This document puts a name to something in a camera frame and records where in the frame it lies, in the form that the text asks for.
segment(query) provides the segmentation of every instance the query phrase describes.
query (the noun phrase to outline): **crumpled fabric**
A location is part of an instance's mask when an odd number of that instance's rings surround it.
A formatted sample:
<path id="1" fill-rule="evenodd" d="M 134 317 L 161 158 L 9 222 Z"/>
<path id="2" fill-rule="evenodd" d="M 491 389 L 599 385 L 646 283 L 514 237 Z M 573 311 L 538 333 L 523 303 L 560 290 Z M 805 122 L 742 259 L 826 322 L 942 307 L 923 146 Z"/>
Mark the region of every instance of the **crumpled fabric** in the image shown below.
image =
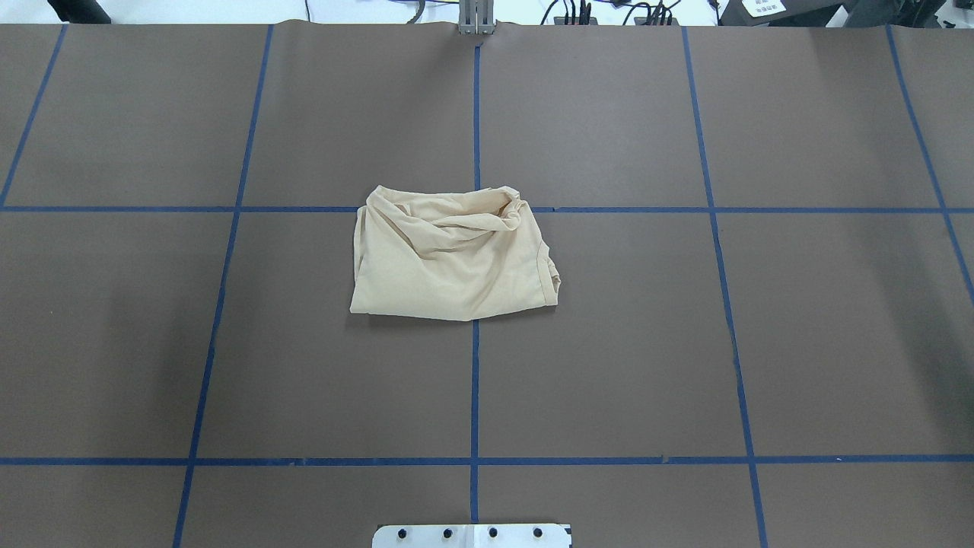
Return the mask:
<path id="1" fill-rule="evenodd" d="M 419 194 L 378 186 L 358 209 L 356 314 L 468 321 L 558 304 L 531 207 L 508 186 Z"/>

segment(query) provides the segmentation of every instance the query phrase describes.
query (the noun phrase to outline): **vertical blue line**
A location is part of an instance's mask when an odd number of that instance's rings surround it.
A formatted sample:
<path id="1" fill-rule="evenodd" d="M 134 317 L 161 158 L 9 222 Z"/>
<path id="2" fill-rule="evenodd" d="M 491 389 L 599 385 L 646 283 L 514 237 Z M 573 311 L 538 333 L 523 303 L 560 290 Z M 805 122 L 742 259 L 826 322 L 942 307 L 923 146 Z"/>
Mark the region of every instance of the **vertical blue line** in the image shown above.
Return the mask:
<path id="1" fill-rule="evenodd" d="M 37 116 L 37 110 L 41 107 L 41 99 L 44 98 L 44 91 L 48 88 L 48 81 L 51 80 L 51 73 L 55 69 L 55 62 L 57 62 L 57 54 L 60 53 L 61 44 L 64 43 L 64 35 L 67 34 L 67 25 L 63 24 L 61 26 L 60 33 L 57 35 L 57 42 L 55 42 L 55 49 L 51 52 L 51 60 L 48 61 L 48 68 L 44 71 L 44 78 L 41 78 L 41 87 L 37 89 L 37 95 L 34 97 L 34 104 L 30 107 L 30 114 L 27 115 L 27 123 L 23 126 L 23 133 L 20 134 L 20 141 L 17 143 L 17 150 L 14 152 L 14 160 L 10 163 L 10 170 L 7 171 L 7 179 L 3 183 L 3 190 L 0 190 L 0 207 L 2 207 L 7 202 L 7 194 L 10 193 L 10 187 L 14 184 L 14 174 L 17 172 L 17 164 L 20 163 L 20 155 L 23 154 L 23 148 L 27 145 L 27 137 L 30 135 L 30 128 L 34 125 L 34 118 Z"/>
<path id="2" fill-rule="evenodd" d="M 940 213 L 944 217 L 944 224 L 947 225 L 947 233 L 951 238 L 951 245 L 954 247 L 954 256 L 957 262 L 960 264 L 960 275 L 964 279 L 964 285 L 967 287 L 967 296 L 971 299 L 971 304 L 974 304 L 974 283 L 971 282 L 971 274 L 967 269 L 967 262 L 964 260 L 964 253 L 960 250 L 960 242 L 957 240 L 957 235 L 954 232 L 954 223 L 951 221 L 951 214 L 947 210 L 947 201 L 944 200 L 944 193 L 940 188 L 940 180 L 937 178 L 937 172 L 933 169 L 933 162 L 930 160 L 930 153 L 926 148 L 926 140 L 923 139 L 923 133 L 919 129 L 919 122 L 917 121 L 917 114 L 913 109 L 913 102 L 910 100 L 910 92 L 907 91 L 907 83 L 903 78 L 903 68 L 900 66 L 900 55 L 896 51 L 896 41 L 893 39 L 893 27 L 890 25 L 886 26 L 886 40 L 889 41 L 889 52 L 893 56 L 893 67 L 896 69 L 896 79 L 900 83 L 900 93 L 903 94 L 903 102 L 907 106 L 907 114 L 910 115 L 910 123 L 913 124 L 914 134 L 917 136 L 917 143 L 919 143 L 919 151 L 923 155 L 923 163 L 926 164 L 926 172 L 930 175 L 930 183 L 933 184 L 933 193 L 937 196 L 937 203 L 940 205 Z"/>
<path id="3" fill-rule="evenodd" d="M 480 320 L 473 320 L 471 379 L 470 379 L 470 522 L 480 521 L 479 470 L 480 458 Z"/>
<path id="4" fill-rule="evenodd" d="M 714 193 L 710 184 L 710 167 L 707 150 L 703 140 L 703 123 L 700 121 L 700 106 L 696 95 L 696 82 L 693 79 L 693 60 L 690 55 L 690 36 L 687 28 L 683 31 L 683 53 L 687 61 L 687 77 L 690 80 L 690 98 L 693 103 L 693 122 L 696 124 L 696 143 L 700 152 L 700 167 L 703 171 L 703 187 L 707 194 L 707 207 L 710 209 L 710 233 L 714 240 L 714 254 L 717 257 L 717 273 L 721 283 L 721 296 L 724 299 L 724 318 L 730 332 L 730 348 L 733 354 L 733 368 L 737 377 L 737 405 L 740 410 L 741 428 L 744 431 L 744 448 L 747 450 L 748 471 L 751 476 L 751 495 L 754 497 L 754 515 L 758 525 L 758 539 L 762 548 L 768 548 L 768 533 L 765 527 L 765 509 L 761 500 L 761 486 L 758 482 L 758 465 L 754 459 L 754 443 L 751 439 L 751 420 L 747 412 L 747 397 L 744 393 L 744 374 L 740 368 L 740 353 L 737 350 L 737 330 L 733 323 L 731 292 L 728 290 L 727 269 L 724 266 L 724 249 L 721 247 L 720 227 L 714 212 Z"/>
<path id="5" fill-rule="evenodd" d="M 257 129 L 257 116 L 260 113 L 260 99 L 264 89 L 264 77 L 267 74 L 267 60 L 271 53 L 271 38 L 274 36 L 274 26 L 267 25 L 267 38 L 264 41 L 264 56 L 260 62 L 260 75 L 257 77 L 257 92 L 253 99 L 253 111 L 250 114 L 250 129 L 247 131 L 246 148 L 243 151 L 243 165 L 241 166 L 240 183 L 237 186 L 237 202 L 234 208 L 234 218 L 230 223 L 230 237 L 227 241 L 227 252 L 223 257 L 223 272 L 220 274 L 220 290 L 216 296 L 216 310 L 213 312 L 213 325 L 209 331 L 209 348 L 206 351 L 206 366 L 203 371 L 203 383 L 200 387 L 200 400 L 196 406 L 196 420 L 193 422 L 193 438 L 190 441 L 189 463 L 186 465 L 186 476 L 183 479 L 182 497 L 179 500 L 179 514 L 176 516 L 175 532 L 172 536 L 173 548 L 182 543 L 183 526 L 186 523 L 186 510 L 189 508 L 189 494 L 193 487 L 193 473 L 196 468 L 196 455 L 200 447 L 200 432 L 203 430 L 203 417 L 206 411 L 206 396 L 209 392 L 209 380 L 213 372 L 213 359 L 216 357 L 216 335 L 223 318 L 223 303 L 227 296 L 227 276 L 230 272 L 230 260 L 233 258 L 234 247 L 237 243 L 237 227 L 240 224 L 241 206 L 244 202 L 247 170 L 250 167 L 250 150 L 253 147 L 253 136 Z"/>
<path id="6" fill-rule="evenodd" d="M 473 48 L 473 190 L 480 190 L 480 46 Z"/>

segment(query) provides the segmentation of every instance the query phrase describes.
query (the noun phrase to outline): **cream cloth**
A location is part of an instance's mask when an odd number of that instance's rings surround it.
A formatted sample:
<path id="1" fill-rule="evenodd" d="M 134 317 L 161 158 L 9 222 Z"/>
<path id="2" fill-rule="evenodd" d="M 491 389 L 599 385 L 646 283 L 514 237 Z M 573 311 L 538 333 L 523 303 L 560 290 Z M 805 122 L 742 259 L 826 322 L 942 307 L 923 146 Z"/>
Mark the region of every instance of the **cream cloth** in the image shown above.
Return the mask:
<path id="1" fill-rule="evenodd" d="M 561 280 L 513 188 L 377 187 L 358 209 L 352 312 L 474 320 L 558 304 Z"/>

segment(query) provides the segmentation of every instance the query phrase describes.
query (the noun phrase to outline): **white bracket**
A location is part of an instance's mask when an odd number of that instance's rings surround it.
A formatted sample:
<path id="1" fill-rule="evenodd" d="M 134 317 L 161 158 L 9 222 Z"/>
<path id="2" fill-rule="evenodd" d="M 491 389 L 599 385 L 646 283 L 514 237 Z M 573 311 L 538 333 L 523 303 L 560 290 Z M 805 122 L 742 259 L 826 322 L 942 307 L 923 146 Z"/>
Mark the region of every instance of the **white bracket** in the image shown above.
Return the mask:
<path id="1" fill-rule="evenodd" d="M 559 524 L 384 526 L 372 548 L 572 548 L 572 527 Z"/>
<path id="2" fill-rule="evenodd" d="M 461 34 L 494 34 L 494 0 L 460 0 Z"/>

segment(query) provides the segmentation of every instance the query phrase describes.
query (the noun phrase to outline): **gray cable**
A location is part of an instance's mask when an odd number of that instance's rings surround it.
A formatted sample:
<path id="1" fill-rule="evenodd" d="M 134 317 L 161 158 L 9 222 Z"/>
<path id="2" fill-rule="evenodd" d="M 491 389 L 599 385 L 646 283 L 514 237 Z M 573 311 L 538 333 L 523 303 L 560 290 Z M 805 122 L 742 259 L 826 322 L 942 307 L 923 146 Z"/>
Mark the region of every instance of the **gray cable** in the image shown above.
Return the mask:
<path id="1" fill-rule="evenodd" d="M 412 24 L 412 23 L 420 20 L 420 16 L 423 14 L 423 10 L 425 8 L 426 8 L 426 0 L 420 0 L 420 5 L 419 6 L 416 6 L 416 15 L 413 16 L 413 19 L 408 20 L 406 22 L 406 24 Z"/>

